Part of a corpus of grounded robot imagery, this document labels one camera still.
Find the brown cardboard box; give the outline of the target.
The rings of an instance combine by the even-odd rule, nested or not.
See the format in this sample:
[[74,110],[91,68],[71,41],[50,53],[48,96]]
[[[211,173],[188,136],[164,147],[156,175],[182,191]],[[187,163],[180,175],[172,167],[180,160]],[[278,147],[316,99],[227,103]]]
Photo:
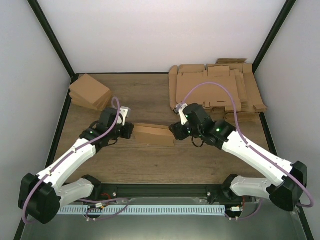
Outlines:
[[174,147],[175,137],[168,126],[135,123],[133,128],[135,140],[140,144]]

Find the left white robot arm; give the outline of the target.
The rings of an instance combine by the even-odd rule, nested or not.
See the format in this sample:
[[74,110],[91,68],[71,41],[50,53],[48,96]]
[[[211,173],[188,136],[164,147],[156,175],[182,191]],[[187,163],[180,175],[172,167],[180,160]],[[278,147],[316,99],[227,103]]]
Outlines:
[[33,175],[28,173],[21,180],[18,207],[22,210],[22,220],[26,224],[28,216],[47,224],[59,210],[73,202],[102,204],[102,183],[90,175],[76,182],[66,184],[66,180],[87,160],[102,148],[110,146],[110,141],[119,138],[130,139],[134,125],[127,122],[130,108],[107,107],[99,120],[84,130],[75,144],[46,169]]

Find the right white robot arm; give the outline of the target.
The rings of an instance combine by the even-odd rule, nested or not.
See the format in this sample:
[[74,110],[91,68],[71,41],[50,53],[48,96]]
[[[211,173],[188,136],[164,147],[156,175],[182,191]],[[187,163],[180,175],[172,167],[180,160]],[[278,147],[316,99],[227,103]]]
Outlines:
[[291,212],[307,186],[307,166],[300,161],[282,159],[250,141],[225,120],[214,121],[197,104],[178,104],[175,113],[180,121],[170,125],[176,140],[201,139],[204,144],[229,153],[260,172],[262,178],[246,178],[231,174],[222,188],[229,202],[251,196],[269,199],[278,208]]

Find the stack of folded cardboard boxes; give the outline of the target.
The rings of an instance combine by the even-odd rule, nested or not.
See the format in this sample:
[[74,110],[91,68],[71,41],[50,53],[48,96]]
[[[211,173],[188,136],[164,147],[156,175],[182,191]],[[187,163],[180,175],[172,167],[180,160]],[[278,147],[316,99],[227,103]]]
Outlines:
[[88,74],[84,74],[69,86],[74,105],[103,111],[112,97],[112,91]]

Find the pile of flat cardboard blanks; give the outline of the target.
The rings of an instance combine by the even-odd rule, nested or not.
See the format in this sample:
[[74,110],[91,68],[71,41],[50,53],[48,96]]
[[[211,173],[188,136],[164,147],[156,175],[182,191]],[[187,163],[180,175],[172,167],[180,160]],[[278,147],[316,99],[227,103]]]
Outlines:
[[245,58],[219,58],[216,63],[174,65],[169,70],[169,101],[197,103],[209,113],[240,113],[241,118],[267,110],[253,73]]

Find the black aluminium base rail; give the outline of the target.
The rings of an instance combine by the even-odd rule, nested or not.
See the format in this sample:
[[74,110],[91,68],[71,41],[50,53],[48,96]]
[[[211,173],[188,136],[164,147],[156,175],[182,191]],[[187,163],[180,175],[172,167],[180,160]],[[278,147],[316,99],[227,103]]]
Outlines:
[[114,198],[200,198],[213,203],[250,202],[250,196],[227,198],[221,184],[111,184],[103,183],[101,192]]

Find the black frame post left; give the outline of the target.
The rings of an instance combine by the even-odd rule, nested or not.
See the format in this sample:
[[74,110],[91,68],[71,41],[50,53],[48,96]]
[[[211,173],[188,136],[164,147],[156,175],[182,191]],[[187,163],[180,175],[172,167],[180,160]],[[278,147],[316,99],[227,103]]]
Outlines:
[[44,11],[42,10],[39,2],[37,0],[27,0],[29,6],[31,7],[33,13],[35,14],[38,22],[40,23],[42,29],[44,30],[46,36],[48,37],[51,45],[53,46],[55,52],[57,53],[62,65],[67,71],[68,75],[73,78],[76,74],[58,40],[56,34],[54,33]]

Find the black frame post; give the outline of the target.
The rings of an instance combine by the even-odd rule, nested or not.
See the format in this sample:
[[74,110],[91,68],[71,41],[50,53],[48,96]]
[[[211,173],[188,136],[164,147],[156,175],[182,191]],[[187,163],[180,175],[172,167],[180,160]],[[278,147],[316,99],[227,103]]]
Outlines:
[[252,71],[255,74],[258,70],[261,62],[263,61],[264,57],[266,56],[268,50],[270,49],[273,41],[275,40],[276,36],[278,35],[280,29],[282,28],[283,24],[285,23],[288,15],[290,14],[292,8],[294,7],[296,0],[286,0],[283,7],[281,8],[274,24],[272,25],[265,41],[262,44],[253,64],[252,64]]
[[56,34],[54,33],[44,11],[42,10],[39,2],[37,0],[27,0],[29,6],[31,7],[33,13],[35,14],[38,22],[40,23],[42,29],[44,30],[46,36],[48,37],[51,45],[53,46],[55,52],[57,53],[62,65],[67,71],[68,75],[73,78],[76,74],[58,40]]

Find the black frame post right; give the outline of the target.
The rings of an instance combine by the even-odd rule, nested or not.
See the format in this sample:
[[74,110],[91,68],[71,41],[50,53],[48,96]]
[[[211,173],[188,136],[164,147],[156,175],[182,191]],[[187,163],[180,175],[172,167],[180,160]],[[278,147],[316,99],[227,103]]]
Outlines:
[[296,0],[286,0],[283,7],[281,8],[274,24],[272,25],[265,41],[262,44],[253,64],[252,64],[252,71],[255,74],[258,70],[261,62],[263,61],[264,57],[266,56],[268,50],[270,49],[273,41],[275,40],[276,36],[278,35],[280,29],[282,28],[283,24],[285,23],[288,15],[290,14],[292,8],[294,7]]

